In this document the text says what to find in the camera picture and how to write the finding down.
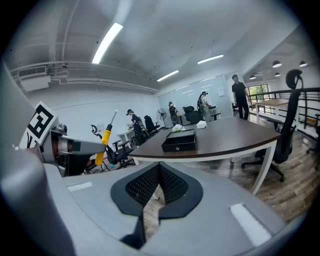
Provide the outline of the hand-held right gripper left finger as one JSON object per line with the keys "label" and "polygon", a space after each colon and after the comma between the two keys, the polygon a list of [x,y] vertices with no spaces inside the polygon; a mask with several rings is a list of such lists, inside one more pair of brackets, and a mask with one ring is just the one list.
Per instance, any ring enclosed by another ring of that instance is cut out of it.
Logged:
{"label": "hand-held right gripper left finger", "polygon": [[158,164],[64,179],[72,199],[68,222],[77,253],[159,253],[146,239],[144,207],[158,186]]}

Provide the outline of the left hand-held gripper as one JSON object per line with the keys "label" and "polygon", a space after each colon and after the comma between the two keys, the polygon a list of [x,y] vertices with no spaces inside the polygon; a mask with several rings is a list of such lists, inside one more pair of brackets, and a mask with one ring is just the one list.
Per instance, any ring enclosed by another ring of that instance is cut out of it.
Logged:
{"label": "left hand-held gripper", "polygon": [[69,139],[67,126],[44,102],[40,101],[34,108],[35,113],[22,136],[20,147],[30,150],[43,163],[55,165],[62,176],[70,174],[71,154],[105,152],[106,146],[101,142]]}

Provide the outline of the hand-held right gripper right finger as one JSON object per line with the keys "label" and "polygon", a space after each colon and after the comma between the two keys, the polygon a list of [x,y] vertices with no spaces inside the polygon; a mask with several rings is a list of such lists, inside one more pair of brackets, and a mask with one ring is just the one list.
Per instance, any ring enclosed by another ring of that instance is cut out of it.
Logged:
{"label": "hand-held right gripper right finger", "polygon": [[160,222],[144,254],[276,254],[287,241],[286,223],[233,181],[170,163],[202,186],[198,205],[184,218]]}

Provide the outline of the yellow tool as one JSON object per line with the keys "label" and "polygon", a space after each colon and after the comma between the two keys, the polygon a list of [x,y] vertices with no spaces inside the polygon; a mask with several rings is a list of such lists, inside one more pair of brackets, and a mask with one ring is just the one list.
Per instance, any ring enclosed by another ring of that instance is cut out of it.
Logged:
{"label": "yellow tool", "polygon": [[106,129],[104,130],[102,139],[100,141],[102,144],[104,144],[104,150],[103,150],[103,152],[96,154],[95,164],[97,166],[100,166],[102,164],[102,162],[103,162],[104,154],[105,154],[108,142],[109,142],[109,138],[110,138],[112,127],[113,127],[113,122],[114,122],[114,119],[115,119],[115,117],[117,115],[117,112],[118,112],[117,110],[114,112],[110,123],[107,125]]}

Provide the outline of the black case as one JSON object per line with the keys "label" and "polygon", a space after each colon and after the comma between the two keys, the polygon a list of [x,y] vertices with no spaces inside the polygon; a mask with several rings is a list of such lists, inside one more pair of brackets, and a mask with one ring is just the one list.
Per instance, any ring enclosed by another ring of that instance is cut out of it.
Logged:
{"label": "black case", "polygon": [[161,147],[164,152],[185,152],[196,150],[196,132],[194,129],[170,132]]}

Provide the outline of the small white desk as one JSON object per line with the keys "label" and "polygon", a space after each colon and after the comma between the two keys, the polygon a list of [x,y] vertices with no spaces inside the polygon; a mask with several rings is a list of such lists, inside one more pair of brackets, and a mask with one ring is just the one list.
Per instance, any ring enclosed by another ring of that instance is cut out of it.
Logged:
{"label": "small white desk", "polygon": [[129,141],[129,144],[128,144],[129,148],[135,148],[138,145],[138,142],[135,139],[135,132],[133,129],[128,130],[124,133],[119,133],[117,134],[117,136],[123,143],[126,141]]}
{"label": "small white desk", "polygon": [[211,106],[209,108],[209,117],[212,121],[216,121],[218,119],[220,119],[220,108],[217,106]]}

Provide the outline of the black standing fan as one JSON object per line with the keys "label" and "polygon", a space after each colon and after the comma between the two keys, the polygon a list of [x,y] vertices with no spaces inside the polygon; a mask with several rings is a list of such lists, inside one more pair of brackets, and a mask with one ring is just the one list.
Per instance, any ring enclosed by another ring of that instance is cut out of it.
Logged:
{"label": "black standing fan", "polygon": [[167,128],[167,125],[166,125],[166,117],[167,117],[167,113],[164,109],[162,108],[159,108],[156,112],[156,117],[160,120],[160,121],[163,121],[163,124],[164,124],[164,128],[166,129]]}

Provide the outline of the white ceiling air conditioner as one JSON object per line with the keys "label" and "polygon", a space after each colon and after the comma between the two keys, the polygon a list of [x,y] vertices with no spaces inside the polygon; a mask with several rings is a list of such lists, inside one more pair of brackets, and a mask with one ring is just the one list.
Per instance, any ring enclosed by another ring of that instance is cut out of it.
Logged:
{"label": "white ceiling air conditioner", "polygon": [[26,92],[46,89],[51,83],[46,65],[22,69],[18,72],[20,85]]}

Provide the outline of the long ceiling light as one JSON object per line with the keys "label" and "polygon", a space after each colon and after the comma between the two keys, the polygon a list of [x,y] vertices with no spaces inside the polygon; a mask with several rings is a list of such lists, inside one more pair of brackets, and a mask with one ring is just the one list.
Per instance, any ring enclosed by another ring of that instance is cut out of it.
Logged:
{"label": "long ceiling light", "polygon": [[169,78],[169,77],[171,77],[171,76],[173,76],[173,75],[175,75],[177,73],[179,73],[179,70],[175,70],[175,71],[173,71],[173,72],[171,72],[169,74],[166,74],[165,76],[157,79],[157,82],[161,82],[161,81],[163,81],[163,80],[165,80],[165,79],[167,79],[167,78]]}
{"label": "long ceiling light", "polygon": [[92,59],[93,64],[99,64],[101,62],[102,57],[104,56],[105,52],[107,51],[108,47],[112,43],[112,41],[116,38],[118,33],[122,30],[123,26],[119,23],[114,23],[108,32],[105,34],[103,40],[101,41],[100,45],[98,46],[94,57]]}
{"label": "long ceiling light", "polygon": [[216,55],[216,56],[213,56],[213,57],[210,57],[210,58],[206,58],[206,59],[200,60],[200,61],[197,62],[197,64],[200,65],[200,64],[203,64],[203,63],[206,63],[206,62],[209,62],[209,61],[213,61],[213,60],[216,60],[216,59],[220,59],[220,58],[223,58],[223,57],[224,57],[223,54]]}

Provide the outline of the window with green view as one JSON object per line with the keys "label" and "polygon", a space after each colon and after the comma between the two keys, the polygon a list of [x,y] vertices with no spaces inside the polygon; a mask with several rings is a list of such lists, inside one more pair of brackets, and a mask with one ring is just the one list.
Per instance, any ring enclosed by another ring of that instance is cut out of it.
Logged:
{"label": "window with green view", "polygon": [[257,95],[269,92],[269,86],[267,84],[249,86],[248,89],[250,95]]}

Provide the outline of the black metal railing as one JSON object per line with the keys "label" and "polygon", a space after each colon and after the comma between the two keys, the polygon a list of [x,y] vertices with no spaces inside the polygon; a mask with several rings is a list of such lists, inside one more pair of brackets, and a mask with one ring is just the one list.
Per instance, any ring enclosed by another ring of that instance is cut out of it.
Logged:
{"label": "black metal railing", "polygon": [[[256,107],[254,103],[261,102],[269,99],[285,99],[289,101],[292,94],[292,89],[270,91],[266,93],[259,93],[250,96],[249,111],[256,115]],[[288,106],[281,107],[279,110],[279,121],[284,121],[288,113]],[[270,107],[259,108],[260,118],[271,118]],[[316,114],[320,114],[320,88],[305,88],[300,90],[300,96],[298,98],[298,107],[294,117],[293,124],[299,129],[316,128]]]}

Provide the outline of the light wooden table white frame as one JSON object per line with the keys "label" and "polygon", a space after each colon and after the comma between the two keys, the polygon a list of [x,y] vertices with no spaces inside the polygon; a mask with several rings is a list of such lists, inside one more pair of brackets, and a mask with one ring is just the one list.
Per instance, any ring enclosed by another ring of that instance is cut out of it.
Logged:
{"label": "light wooden table white frame", "polygon": [[255,105],[255,111],[256,111],[256,123],[260,124],[260,108],[262,107],[268,107],[271,108],[271,117],[273,119],[280,118],[280,109],[281,107],[287,107],[289,104],[289,101],[287,99],[280,99],[280,98],[273,98],[273,99],[267,99],[263,101],[258,101],[253,103]]}

